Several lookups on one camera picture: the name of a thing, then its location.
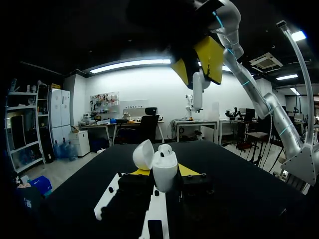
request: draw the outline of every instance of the whiteboard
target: whiteboard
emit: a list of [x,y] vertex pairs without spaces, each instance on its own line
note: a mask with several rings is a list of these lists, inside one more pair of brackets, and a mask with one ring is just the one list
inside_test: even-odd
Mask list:
[[120,101],[120,112],[124,109],[138,109],[149,107],[149,100]]

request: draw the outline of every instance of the air conditioner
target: air conditioner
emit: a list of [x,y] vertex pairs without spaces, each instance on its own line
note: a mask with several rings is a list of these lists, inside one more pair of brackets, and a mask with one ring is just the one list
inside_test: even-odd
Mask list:
[[279,66],[282,67],[283,64],[277,60],[272,54],[267,52],[266,54],[249,61],[251,66],[257,66],[261,69],[267,69],[270,67]]

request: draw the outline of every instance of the white refrigerator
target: white refrigerator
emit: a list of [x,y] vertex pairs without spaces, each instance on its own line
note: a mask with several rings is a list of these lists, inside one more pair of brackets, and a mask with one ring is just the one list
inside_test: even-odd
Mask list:
[[69,140],[70,126],[70,92],[51,89],[49,94],[49,112],[53,145]]

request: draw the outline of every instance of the black tabletop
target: black tabletop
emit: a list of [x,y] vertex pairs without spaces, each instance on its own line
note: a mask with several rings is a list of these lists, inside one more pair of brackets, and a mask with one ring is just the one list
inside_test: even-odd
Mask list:
[[[160,144],[154,144],[157,150]],[[170,143],[178,162],[212,176],[232,221],[279,215],[303,194],[238,155],[209,141]],[[42,222],[50,235],[102,230],[94,208],[117,172],[134,172],[137,145],[115,145],[97,155],[44,202]]]

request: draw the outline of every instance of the shelf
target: shelf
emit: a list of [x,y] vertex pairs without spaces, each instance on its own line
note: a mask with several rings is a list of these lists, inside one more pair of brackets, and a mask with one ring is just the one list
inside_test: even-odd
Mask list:
[[38,162],[40,162],[40,161],[42,161],[42,160],[43,160],[43,158],[36,159],[35,161],[33,161],[33,162],[31,162],[31,163],[29,163],[29,164],[27,164],[27,165],[25,165],[25,166],[23,166],[23,167],[21,167],[21,168],[18,168],[18,169],[16,170],[16,172],[17,172],[17,173],[20,173],[20,172],[22,172],[23,170],[26,170],[28,167],[31,167],[32,165],[34,165],[34,164],[36,164],[36,163],[38,163]]
[[8,92],[9,96],[36,96],[36,93],[31,92]]
[[22,149],[24,149],[24,148],[28,148],[28,147],[30,147],[30,146],[32,146],[32,145],[37,144],[37,143],[39,143],[39,141],[35,141],[35,142],[32,142],[32,143],[28,143],[26,146],[23,146],[23,147],[21,147],[21,148],[15,149],[15,150],[11,150],[11,154],[16,153],[16,152],[18,152],[18,151],[20,151],[20,150],[22,150]]
[[7,111],[23,110],[23,109],[35,109],[35,106],[15,106],[15,107],[6,107]]
[[117,113],[116,111],[113,112],[91,112],[91,114],[111,114],[111,113]]

